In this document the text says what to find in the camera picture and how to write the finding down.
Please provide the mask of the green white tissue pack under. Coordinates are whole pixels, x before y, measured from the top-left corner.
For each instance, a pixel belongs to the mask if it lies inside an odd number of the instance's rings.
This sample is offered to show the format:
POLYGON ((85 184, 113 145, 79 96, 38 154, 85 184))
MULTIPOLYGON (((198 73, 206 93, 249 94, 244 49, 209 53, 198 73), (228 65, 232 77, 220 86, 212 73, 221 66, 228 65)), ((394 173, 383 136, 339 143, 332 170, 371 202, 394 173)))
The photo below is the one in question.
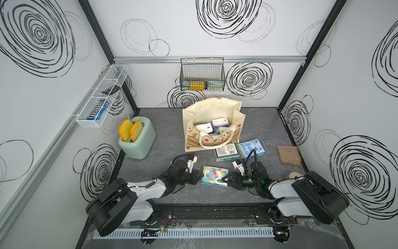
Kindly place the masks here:
POLYGON ((234 161, 240 158, 239 151, 235 143, 227 144, 215 149, 216 161, 234 161))

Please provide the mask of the light blue tissue pack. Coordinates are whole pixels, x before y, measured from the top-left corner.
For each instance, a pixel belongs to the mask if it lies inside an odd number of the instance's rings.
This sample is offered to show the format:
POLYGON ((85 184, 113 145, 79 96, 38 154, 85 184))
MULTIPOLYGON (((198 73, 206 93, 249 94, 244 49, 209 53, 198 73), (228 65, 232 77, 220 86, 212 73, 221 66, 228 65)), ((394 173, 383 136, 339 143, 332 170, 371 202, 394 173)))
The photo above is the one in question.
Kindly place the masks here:
POLYGON ((203 123, 203 124, 198 124, 195 126, 198 130, 200 130, 201 132, 207 133, 207 134, 211 134, 213 133, 213 127, 212 124, 210 122, 208 123, 203 123))

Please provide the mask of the blue labelled tissue pack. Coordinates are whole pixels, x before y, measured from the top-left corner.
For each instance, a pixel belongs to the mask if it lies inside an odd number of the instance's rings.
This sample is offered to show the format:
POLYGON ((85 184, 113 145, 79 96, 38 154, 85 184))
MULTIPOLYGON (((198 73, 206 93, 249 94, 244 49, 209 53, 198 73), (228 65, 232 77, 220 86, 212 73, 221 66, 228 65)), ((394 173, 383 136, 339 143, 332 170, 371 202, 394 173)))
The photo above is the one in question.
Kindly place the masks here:
POLYGON ((253 149, 256 150, 257 156, 261 156, 265 153, 265 150, 258 139, 242 142, 238 145, 241 158, 247 158, 253 149))

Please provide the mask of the floral canvas tote bag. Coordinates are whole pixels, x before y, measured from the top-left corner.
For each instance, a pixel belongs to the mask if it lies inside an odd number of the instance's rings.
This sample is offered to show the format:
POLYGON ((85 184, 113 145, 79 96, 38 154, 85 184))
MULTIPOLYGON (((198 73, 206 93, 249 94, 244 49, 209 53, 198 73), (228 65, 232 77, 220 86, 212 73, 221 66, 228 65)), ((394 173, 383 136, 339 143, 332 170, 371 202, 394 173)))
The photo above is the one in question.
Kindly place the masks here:
POLYGON ((246 115, 241 101, 209 98, 182 110, 186 152, 238 144, 246 115))

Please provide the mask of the purple tissue pack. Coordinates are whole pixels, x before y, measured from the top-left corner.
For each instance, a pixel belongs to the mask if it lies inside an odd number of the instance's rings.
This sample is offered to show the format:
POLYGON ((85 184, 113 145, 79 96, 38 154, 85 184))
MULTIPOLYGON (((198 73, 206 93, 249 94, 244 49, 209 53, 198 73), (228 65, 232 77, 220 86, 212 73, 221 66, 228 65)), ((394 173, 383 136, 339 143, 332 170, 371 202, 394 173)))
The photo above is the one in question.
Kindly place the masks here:
POLYGON ((227 118, 218 118, 218 119, 213 119, 211 121, 214 133, 219 129, 219 128, 228 128, 229 125, 229 121, 227 118))

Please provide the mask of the floral tissue pack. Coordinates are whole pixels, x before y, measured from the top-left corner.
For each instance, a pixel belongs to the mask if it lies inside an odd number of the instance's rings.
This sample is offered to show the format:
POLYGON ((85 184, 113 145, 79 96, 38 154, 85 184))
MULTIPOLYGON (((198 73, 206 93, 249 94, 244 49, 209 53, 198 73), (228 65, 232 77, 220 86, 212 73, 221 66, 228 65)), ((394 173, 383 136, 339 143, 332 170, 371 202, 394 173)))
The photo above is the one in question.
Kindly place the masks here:
POLYGON ((229 170, 225 168, 217 168, 204 166, 202 183, 213 186, 227 187, 227 183, 221 179, 229 174, 229 170))

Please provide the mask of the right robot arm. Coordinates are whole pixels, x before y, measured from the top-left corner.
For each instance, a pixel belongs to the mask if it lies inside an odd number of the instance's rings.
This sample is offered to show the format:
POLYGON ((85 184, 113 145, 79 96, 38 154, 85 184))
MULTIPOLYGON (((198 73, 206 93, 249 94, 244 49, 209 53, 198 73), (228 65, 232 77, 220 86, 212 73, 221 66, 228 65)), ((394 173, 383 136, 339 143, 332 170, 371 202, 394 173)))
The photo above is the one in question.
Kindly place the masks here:
POLYGON ((218 182, 240 191, 253 188, 256 195, 274 200, 268 210, 274 223, 300 216, 331 224, 350 205, 345 194, 314 171, 293 178, 273 180, 259 161, 253 161, 250 169, 240 160, 233 162, 233 166, 235 171, 218 182))

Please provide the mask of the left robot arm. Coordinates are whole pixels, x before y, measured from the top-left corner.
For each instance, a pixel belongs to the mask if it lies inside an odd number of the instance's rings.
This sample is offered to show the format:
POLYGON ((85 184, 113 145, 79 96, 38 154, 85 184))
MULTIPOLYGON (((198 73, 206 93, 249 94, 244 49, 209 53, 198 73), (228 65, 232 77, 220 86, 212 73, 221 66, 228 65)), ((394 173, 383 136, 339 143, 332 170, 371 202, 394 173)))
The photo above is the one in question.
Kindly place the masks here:
POLYGON ((145 182, 126 182, 118 178, 110 183, 86 207, 90 222, 100 236, 105 237, 120 225, 136 221, 154 222, 157 206, 153 199, 160 199, 178 192, 187 184, 196 185, 203 173, 194 170, 197 162, 194 153, 174 158, 170 166, 159 176, 145 182))

